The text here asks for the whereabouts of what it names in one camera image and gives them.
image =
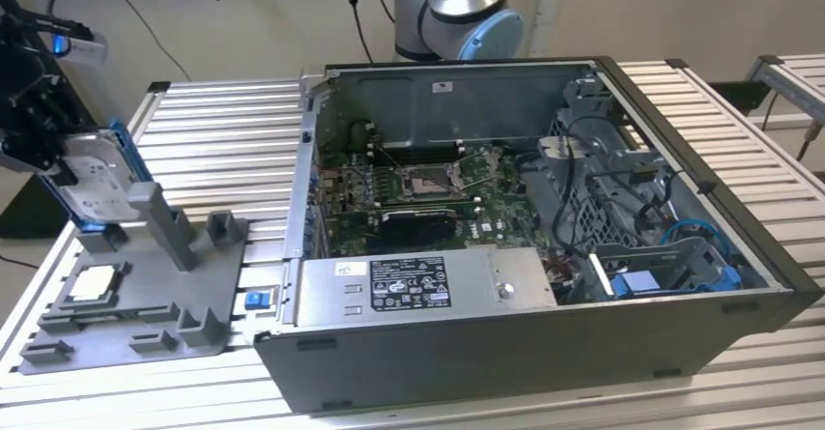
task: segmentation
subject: blue light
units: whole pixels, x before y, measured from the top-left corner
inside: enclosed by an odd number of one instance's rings
[[[59,54],[66,51],[68,47],[68,42],[66,41],[66,37],[58,34],[52,35],[52,53]]]

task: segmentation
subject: slotted aluminum surface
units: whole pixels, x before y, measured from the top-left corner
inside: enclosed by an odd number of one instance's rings
[[[811,275],[825,284],[820,256],[825,255],[825,199],[809,174],[724,101],[709,95],[691,71],[673,70],[663,62],[622,67]],[[143,131],[141,150],[154,152],[153,172],[166,189],[179,192],[170,201],[186,206],[190,215],[230,207],[254,220],[241,290],[270,286],[282,276],[281,262],[269,255],[278,254],[289,206],[282,188],[290,187],[293,162],[289,150],[279,149],[299,122],[297,92],[298,84],[289,82],[175,84],[165,96],[147,97],[141,107],[146,113],[138,116],[151,119],[137,129]],[[277,144],[274,150],[262,148],[265,143]],[[178,150],[187,152],[186,158],[175,154]],[[169,152],[169,158],[161,151]],[[14,313],[23,325],[0,362],[0,427],[803,430],[825,426],[823,301],[779,332],[740,340],[691,378],[345,416],[290,413],[255,352],[245,346],[245,332],[267,320],[250,322],[241,304],[233,325],[237,349],[230,353],[24,377],[8,370],[19,362],[19,347],[35,330],[34,320],[56,295],[78,251],[70,235],[64,232],[63,243],[58,241]],[[56,266],[50,271],[52,261]],[[0,331],[0,340],[12,333],[12,322]],[[405,373],[416,371],[402,371],[389,380],[402,380]]]
[[[748,74],[820,123],[825,120],[825,55],[760,57]]]

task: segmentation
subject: white label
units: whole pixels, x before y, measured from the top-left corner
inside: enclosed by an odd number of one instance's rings
[[[353,261],[349,263],[335,263],[335,275],[367,275],[369,269],[366,261]]]
[[[453,92],[453,82],[434,82],[433,83],[433,93],[441,94],[444,92]]]

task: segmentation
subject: white wall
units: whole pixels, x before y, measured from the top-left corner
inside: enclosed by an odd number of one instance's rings
[[[550,53],[683,58],[711,80],[763,54],[825,53],[825,0],[562,0]]]
[[[366,60],[347,0],[131,0],[197,80],[297,77],[302,68]],[[359,0],[380,61],[394,54],[394,28],[378,0]],[[35,11],[47,0],[20,0]],[[538,0],[510,0],[530,26]],[[150,82],[183,80],[123,0],[58,0],[56,14],[110,43],[105,67],[64,65],[94,114],[130,117]]]

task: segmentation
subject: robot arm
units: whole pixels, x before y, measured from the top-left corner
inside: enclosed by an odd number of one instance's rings
[[[510,58],[524,27],[506,0],[396,0],[396,52],[409,60]]]

